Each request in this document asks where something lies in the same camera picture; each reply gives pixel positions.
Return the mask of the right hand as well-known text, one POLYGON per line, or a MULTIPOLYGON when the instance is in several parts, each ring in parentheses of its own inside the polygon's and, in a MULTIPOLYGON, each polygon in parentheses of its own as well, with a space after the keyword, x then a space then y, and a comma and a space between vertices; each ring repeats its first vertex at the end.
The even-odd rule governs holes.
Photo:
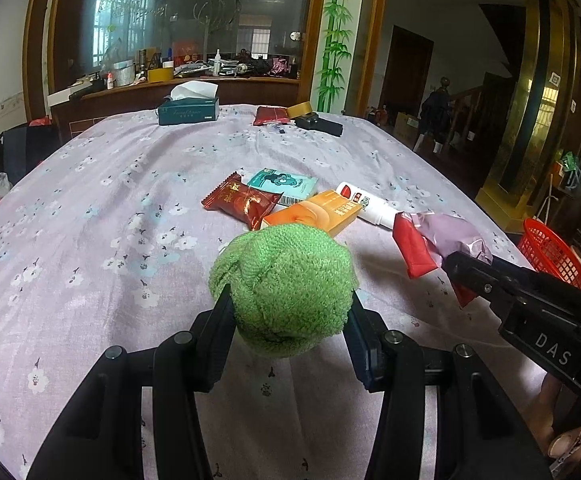
POLYGON ((581 438, 581 427, 556 431, 557 399, 563 389, 553 376, 546 374, 537 396, 525 411, 525 422, 544 456, 561 458, 581 438))

